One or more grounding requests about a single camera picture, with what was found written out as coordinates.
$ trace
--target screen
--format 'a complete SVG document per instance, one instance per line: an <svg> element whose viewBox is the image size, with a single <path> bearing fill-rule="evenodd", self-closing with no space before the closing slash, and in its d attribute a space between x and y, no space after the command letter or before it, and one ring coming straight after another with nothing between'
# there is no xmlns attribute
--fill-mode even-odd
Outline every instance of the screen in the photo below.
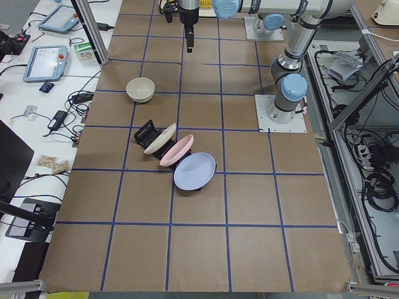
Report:
<svg viewBox="0 0 399 299"><path fill-rule="evenodd" d="M63 28L70 18L74 16L75 10L72 7L61 6L43 25L53 28Z"/></svg>
<svg viewBox="0 0 399 299"><path fill-rule="evenodd" d="M32 161L33 153L33 150L0 120L0 201L11 201Z"/></svg>
<svg viewBox="0 0 399 299"><path fill-rule="evenodd" d="M36 49L29 78L52 77L57 66L60 48Z"/></svg>

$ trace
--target white bowl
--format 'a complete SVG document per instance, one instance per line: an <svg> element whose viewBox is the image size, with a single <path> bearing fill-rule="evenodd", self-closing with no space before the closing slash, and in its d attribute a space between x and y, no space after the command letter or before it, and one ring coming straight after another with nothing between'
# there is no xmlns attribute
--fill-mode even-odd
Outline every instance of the white bowl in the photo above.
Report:
<svg viewBox="0 0 399 299"><path fill-rule="evenodd" d="M126 86L128 96L137 103L145 103L154 96L155 84L148 78L136 78Z"/></svg>

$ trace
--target touchscreen display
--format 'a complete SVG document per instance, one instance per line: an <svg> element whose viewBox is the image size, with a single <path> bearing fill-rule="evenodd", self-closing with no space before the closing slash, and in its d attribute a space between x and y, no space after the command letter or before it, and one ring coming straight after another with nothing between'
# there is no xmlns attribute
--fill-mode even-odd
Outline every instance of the touchscreen display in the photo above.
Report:
<svg viewBox="0 0 399 299"><path fill-rule="evenodd" d="M60 48L41 48L36 49L32 60L30 78L51 77L57 66L57 58Z"/></svg>

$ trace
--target small box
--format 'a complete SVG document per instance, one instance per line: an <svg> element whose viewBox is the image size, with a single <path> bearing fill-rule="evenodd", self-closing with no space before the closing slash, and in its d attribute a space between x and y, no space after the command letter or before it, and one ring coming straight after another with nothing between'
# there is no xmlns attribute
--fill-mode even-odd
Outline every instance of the small box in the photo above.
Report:
<svg viewBox="0 0 399 299"><path fill-rule="evenodd" d="M76 55L81 61L95 58L92 46L90 45L89 42L75 45L74 49Z"/></svg>

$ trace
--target metal bracket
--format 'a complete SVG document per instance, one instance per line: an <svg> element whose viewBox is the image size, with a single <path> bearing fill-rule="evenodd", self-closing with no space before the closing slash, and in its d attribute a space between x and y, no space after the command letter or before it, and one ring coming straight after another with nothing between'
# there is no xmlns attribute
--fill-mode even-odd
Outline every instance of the metal bracket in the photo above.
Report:
<svg viewBox="0 0 399 299"><path fill-rule="evenodd" d="M257 123L260 132L272 133L307 133L304 116L302 113L295 114L292 121L286 125L280 125L269 119L266 109L274 101L275 95L255 95Z"/></svg>
<svg viewBox="0 0 399 299"><path fill-rule="evenodd" d="M32 282L0 283L0 295L43 291L45 286L46 282L44 280L34 280Z"/></svg>
<svg viewBox="0 0 399 299"><path fill-rule="evenodd" d="M350 282L347 284L348 292L358 295L373 295L378 297L399 299L399 288L386 285L363 285Z"/></svg>
<svg viewBox="0 0 399 299"><path fill-rule="evenodd" d="M254 31L254 24L257 21L257 17L245 17L245 33L247 40L256 40L259 42L283 42L284 36L282 35L281 29L277 29L270 34L258 34Z"/></svg>

